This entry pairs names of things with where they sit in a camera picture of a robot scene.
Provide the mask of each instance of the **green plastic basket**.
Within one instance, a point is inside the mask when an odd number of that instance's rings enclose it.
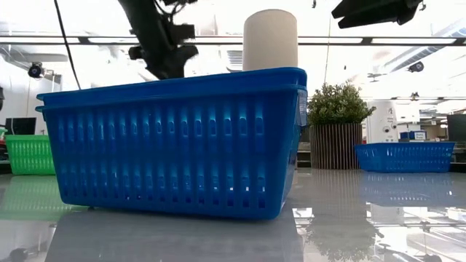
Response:
[[[16,176],[5,191],[0,219],[58,221],[63,214],[86,207],[63,204],[55,176]]]
[[[13,175],[54,175],[48,135],[7,135]]]

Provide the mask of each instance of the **black cable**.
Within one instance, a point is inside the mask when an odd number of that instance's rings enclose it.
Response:
[[[54,2],[55,2],[55,9],[57,10],[58,23],[60,24],[61,35],[63,37],[63,40],[65,41],[66,52],[68,53],[68,59],[70,60],[71,70],[73,71],[73,75],[76,80],[76,83],[78,84],[78,88],[79,90],[81,90],[81,85],[79,84],[78,76],[76,75],[76,69],[74,69],[74,63],[73,63],[73,58],[71,56],[70,45],[68,44],[68,40],[66,39],[65,27],[63,26],[63,21],[61,19],[60,7],[58,7],[58,0],[54,0]]]

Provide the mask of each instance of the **green plant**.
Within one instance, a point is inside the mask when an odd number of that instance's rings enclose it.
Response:
[[[376,110],[368,108],[360,96],[361,88],[351,82],[327,84],[315,90],[309,102],[307,120],[310,124],[360,124]]]

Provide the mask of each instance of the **computer monitor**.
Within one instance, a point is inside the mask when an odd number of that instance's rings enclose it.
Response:
[[[449,141],[466,142],[466,114],[446,116],[449,125]]]
[[[7,135],[34,135],[36,132],[36,117],[14,118],[5,121]]]

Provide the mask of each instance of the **potted plant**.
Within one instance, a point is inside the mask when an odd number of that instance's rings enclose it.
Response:
[[[308,105],[311,166],[320,169],[357,169],[355,146],[363,142],[361,122],[372,115],[351,82],[324,84]]]

